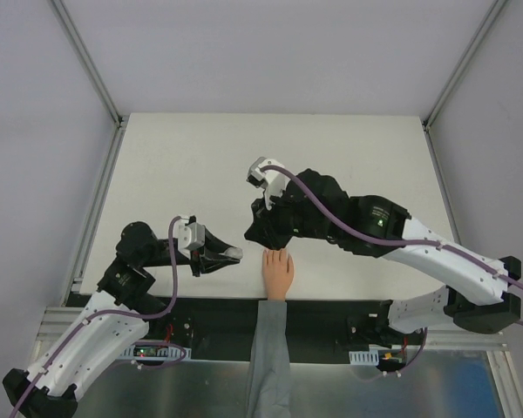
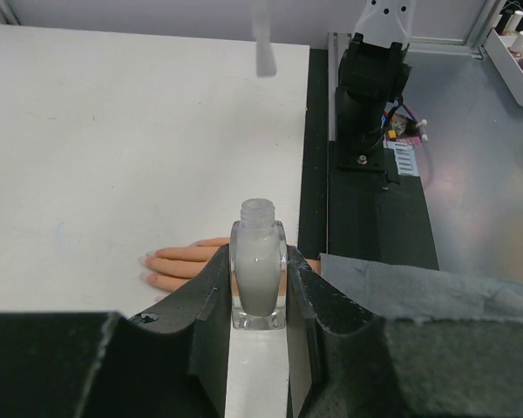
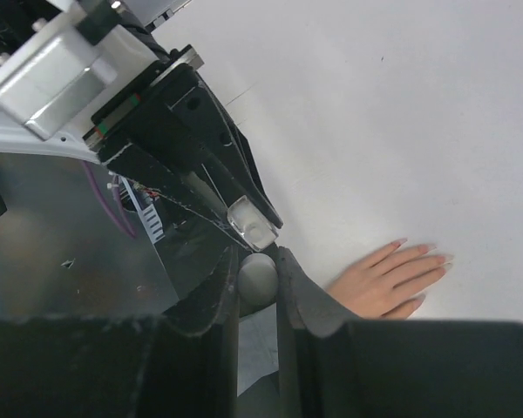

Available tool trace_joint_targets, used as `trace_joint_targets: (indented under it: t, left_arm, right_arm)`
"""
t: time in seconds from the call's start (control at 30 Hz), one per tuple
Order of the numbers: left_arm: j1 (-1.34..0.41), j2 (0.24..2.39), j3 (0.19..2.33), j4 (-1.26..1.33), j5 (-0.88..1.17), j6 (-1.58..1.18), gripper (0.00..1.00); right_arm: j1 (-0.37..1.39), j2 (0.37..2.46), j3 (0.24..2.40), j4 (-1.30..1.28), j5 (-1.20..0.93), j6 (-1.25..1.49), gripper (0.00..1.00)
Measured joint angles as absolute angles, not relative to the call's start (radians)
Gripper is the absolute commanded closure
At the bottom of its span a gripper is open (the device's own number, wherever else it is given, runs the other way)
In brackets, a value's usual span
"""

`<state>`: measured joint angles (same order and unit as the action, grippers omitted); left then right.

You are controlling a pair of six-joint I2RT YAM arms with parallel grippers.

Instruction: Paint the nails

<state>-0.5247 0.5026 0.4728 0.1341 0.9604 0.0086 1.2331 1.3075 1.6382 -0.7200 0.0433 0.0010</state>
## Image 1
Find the clear nail polish bottle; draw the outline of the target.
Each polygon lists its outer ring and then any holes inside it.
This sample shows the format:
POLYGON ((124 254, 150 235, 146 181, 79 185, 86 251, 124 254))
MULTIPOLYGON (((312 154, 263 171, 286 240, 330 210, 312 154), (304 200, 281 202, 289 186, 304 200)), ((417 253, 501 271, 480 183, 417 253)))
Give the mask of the clear nail polish bottle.
POLYGON ((239 247, 232 246, 226 249, 224 255, 232 259, 241 260, 243 257, 243 251, 239 247))

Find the grey sleeved forearm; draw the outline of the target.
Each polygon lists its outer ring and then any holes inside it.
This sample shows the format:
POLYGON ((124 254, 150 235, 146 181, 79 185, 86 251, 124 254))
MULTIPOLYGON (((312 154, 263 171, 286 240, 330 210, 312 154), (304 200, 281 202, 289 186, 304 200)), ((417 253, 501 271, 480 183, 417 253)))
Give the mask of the grey sleeved forearm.
POLYGON ((246 416, 290 417, 292 377, 286 338, 287 303, 258 303, 248 367, 246 416))

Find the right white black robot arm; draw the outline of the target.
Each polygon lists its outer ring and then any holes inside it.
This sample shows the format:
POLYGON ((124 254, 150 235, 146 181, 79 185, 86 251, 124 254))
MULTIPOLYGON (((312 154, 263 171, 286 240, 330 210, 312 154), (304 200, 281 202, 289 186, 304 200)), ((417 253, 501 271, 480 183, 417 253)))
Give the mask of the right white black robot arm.
POLYGON ((521 262, 490 259, 434 233, 402 206, 377 195, 350 196, 337 181, 307 169, 292 174, 261 159, 247 181, 263 191, 251 205, 244 237, 280 250, 293 238, 319 239, 356 256, 414 268, 442 286, 408 300, 387 300, 375 321, 377 338, 395 343, 405 334, 454 324, 476 334, 496 334, 521 318, 521 299, 508 287, 521 262))

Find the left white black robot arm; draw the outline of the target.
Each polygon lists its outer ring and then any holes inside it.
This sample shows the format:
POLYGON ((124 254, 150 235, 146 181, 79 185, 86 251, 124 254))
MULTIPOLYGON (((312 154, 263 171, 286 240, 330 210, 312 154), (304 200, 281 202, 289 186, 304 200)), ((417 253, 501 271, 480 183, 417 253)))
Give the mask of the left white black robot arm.
POLYGON ((189 266, 193 276, 241 262, 242 250, 213 236, 194 216, 174 218, 158 238, 143 221, 124 227, 96 291, 58 340, 26 369, 11 369, 3 387, 12 416, 72 417, 86 391, 123 351, 166 331, 178 291, 164 304, 149 293, 154 266, 189 266))

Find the mannequin hand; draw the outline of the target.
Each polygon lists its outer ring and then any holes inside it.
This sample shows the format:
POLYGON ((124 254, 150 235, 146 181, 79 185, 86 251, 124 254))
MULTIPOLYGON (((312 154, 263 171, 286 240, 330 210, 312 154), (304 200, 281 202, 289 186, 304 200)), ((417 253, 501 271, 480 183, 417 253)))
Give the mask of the mannequin hand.
POLYGON ((265 249, 262 255, 261 275, 267 299, 285 301, 295 275, 292 256, 286 249, 265 249))

